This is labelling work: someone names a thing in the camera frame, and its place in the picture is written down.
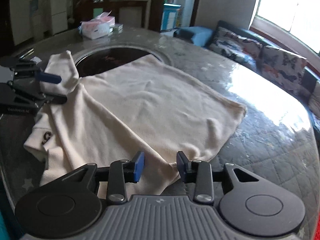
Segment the butterfly print pillow left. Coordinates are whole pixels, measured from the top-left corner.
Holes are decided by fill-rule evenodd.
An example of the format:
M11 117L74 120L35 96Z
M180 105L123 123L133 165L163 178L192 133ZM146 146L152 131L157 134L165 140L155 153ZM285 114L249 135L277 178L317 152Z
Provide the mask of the butterfly print pillow left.
M263 45L251 38L218 27L209 49L250 70L257 71L257 60Z

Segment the grey plain cushion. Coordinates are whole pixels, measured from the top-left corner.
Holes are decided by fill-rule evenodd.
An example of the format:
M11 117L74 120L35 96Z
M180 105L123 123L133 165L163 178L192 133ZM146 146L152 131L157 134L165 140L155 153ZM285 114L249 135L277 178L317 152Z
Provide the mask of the grey plain cushion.
M308 107L320 119L320 82L317 81L313 93L310 95Z

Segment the blue white cabinet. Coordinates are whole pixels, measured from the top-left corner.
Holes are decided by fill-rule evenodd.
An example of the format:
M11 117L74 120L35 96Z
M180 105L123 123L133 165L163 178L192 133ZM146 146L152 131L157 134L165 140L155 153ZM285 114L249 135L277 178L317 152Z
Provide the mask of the blue white cabinet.
M160 28L161 31L176 28L176 20L180 8L181 5L179 4L164 3L162 22Z

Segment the window with frame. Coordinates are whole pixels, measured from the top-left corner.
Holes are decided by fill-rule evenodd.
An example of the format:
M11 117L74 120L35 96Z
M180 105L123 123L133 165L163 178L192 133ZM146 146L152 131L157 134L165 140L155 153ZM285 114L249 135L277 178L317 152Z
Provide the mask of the window with frame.
M319 55L319 0L259 0L252 27L295 51Z

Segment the cream beige sweater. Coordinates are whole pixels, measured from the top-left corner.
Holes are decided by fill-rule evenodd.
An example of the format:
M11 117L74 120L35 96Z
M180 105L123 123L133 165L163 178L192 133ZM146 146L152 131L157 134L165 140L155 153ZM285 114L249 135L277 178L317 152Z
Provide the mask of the cream beige sweater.
M178 180L178 151L212 160L247 111L153 55L80 77L66 51L50 57L46 72L62 81L41 83L41 89L64 94L67 102L44 105L24 143L46 164L40 185L87 163L104 167L143 151L142 177L127 185L127 194L161 194Z

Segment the small green box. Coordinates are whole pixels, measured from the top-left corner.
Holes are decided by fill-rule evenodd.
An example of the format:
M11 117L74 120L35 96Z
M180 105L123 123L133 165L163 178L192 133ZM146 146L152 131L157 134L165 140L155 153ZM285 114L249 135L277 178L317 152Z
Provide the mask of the small green box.
M121 33L123 31L123 24L116 23L112 29L114 33Z

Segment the white refrigerator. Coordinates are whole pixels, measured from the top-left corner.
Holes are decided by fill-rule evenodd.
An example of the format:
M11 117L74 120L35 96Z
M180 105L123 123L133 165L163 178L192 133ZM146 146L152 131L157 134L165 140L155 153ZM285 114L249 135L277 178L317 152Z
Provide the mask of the white refrigerator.
M67 0L49 0L52 35L67 30Z

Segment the blue sectional sofa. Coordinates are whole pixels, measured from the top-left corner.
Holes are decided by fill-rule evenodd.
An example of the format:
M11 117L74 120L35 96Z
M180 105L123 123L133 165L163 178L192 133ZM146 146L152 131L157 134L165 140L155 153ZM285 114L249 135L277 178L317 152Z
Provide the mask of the blue sectional sofa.
M319 76L307 66L306 58L225 21L214 30L179 28L173 36L239 63L294 96L308 111L319 137Z

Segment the dark wooden sideboard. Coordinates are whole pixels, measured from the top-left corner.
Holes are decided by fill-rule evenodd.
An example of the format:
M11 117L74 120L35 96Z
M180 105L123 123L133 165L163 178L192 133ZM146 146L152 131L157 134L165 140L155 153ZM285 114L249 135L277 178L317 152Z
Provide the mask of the dark wooden sideboard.
M84 4L84 8L80 10L83 13L82 19L84 21L94 18L94 9L102 9L106 12L111 12L111 15L116 18L116 22L120 20L120 10L123 8L140 8L142 13L140 17L140 28L145 28L146 19L146 7L147 1L105 1L105 2L93 2L88 0Z

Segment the dark wooden door frame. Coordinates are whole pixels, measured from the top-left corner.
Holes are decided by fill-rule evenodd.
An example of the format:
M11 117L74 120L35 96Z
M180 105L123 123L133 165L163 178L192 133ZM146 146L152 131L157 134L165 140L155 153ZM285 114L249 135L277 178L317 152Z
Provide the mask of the dark wooden door frame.
M200 0L151 0L148 29L161 32L164 3L181 5L176 27L193 27L195 25Z

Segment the butterfly print pillow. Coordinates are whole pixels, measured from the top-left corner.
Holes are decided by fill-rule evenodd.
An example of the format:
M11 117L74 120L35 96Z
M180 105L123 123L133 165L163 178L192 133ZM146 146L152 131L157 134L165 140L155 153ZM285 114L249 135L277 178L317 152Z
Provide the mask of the butterfly print pillow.
M302 86L306 58L272 46L264 46L260 61L262 77L283 90L298 95Z
M251 38L218 27L209 49L250 70L257 71L257 60L263 45Z

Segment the butterfly print pillow right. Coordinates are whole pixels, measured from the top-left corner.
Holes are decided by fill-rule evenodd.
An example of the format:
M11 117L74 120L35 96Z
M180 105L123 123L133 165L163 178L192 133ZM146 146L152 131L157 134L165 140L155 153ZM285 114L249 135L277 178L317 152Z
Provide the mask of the butterfly print pillow right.
M262 77L283 90L298 95L302 86L306 58L272 46L264 46L260 61Z

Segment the pink tissue pack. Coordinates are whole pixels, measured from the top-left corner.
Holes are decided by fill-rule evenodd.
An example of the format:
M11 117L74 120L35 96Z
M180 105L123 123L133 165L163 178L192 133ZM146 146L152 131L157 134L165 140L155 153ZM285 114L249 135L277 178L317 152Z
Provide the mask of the pink tissue pack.
M90 21L81 22L80 34L91 40L109 35L113 31L116 18L110 12L103 12Z

